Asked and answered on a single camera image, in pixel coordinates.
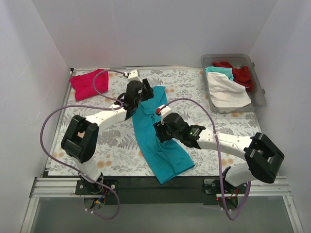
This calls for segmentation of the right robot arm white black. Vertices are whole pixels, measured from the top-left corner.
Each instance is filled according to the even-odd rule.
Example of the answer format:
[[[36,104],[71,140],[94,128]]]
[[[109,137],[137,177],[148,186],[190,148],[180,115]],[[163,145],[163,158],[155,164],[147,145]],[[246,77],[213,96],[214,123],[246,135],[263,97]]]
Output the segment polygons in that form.
[[[154,128],[160,142],[174,138],[188,148],[219,150],[243,159],[244,163],[227,167],[219,181],[214,182],[226,193],[249,181],[274,183],[285,158],[284,153],[263,133],[251,137],[214,134],[204,126],[189,125],[177,113],[168,114],[155,123]]]

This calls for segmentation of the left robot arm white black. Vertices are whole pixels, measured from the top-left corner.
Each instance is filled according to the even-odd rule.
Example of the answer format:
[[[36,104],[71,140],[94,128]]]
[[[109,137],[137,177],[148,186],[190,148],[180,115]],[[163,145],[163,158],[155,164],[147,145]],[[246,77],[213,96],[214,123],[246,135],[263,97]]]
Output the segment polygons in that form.
[[[86,117],[75,115],[71,119],[61,141],[61,148],[74,160],[80,173],[90,177],[82,178],[82,181],[92,194],[99,194],[104,187],[103,175],[93,158],[99,134],[132,117],[142,101],[153,97],[154,91],[147,79],[131,80],[126,92],[110,106],[111,110],[103,110]]]

